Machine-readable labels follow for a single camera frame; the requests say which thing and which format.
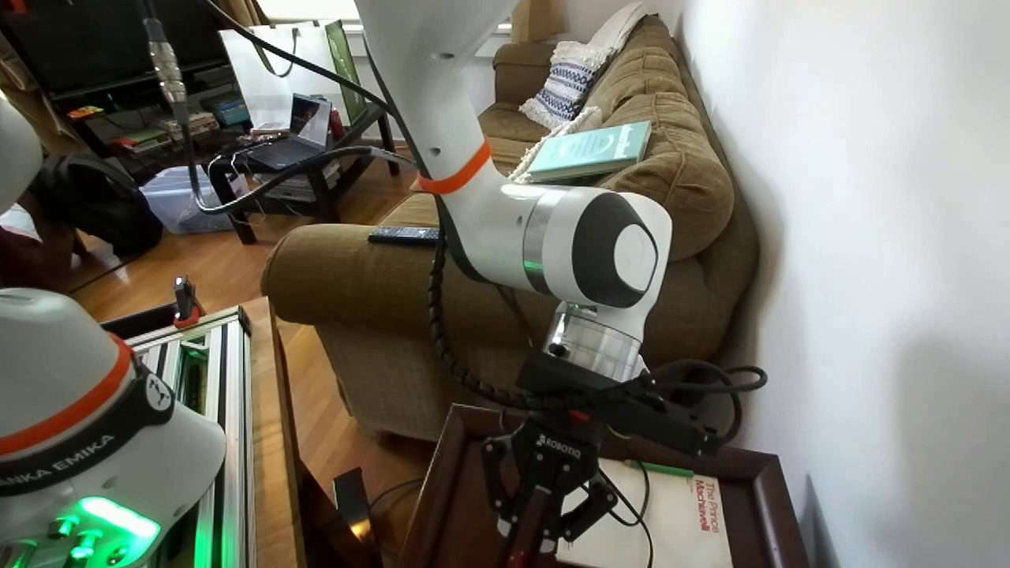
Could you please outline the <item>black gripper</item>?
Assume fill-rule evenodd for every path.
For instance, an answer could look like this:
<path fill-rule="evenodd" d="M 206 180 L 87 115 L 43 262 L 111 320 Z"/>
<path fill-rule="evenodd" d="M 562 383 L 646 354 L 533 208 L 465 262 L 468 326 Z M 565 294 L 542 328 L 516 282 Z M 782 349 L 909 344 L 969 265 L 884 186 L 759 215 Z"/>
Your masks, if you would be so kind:
<path fill-rule="evenodd" d="M 617 489 L 598 467 L 598 443 L 542 419 L 519 425 L 513 441 L 490 434 L 483 480 L 498 537 L 513 537 L 519 520 L 533 520 L 575 542 L 617 504 Z"/>

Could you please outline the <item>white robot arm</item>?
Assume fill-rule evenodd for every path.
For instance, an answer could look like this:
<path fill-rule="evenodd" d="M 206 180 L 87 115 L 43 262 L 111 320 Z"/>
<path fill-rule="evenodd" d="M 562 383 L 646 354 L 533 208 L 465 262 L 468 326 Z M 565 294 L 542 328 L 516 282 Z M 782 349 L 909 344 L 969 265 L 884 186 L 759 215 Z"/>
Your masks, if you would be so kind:
<path fill-rule="evenodd" d="M 662 205 L 594 186 L 519 186 L 492 165 L 456 90 L 459 56 L 503 16 L 496 0 L 356 0 L 377 76 L 444 208 L 456 262 L 490 282 L 560 299 L 552 370 L 622 383 L 669 265 Z M 0 544 L 90 525 L 140 560 L 211 485 L 226 430 L 181 408 L 134 349 L 53 290 L 0 290 Z"/>

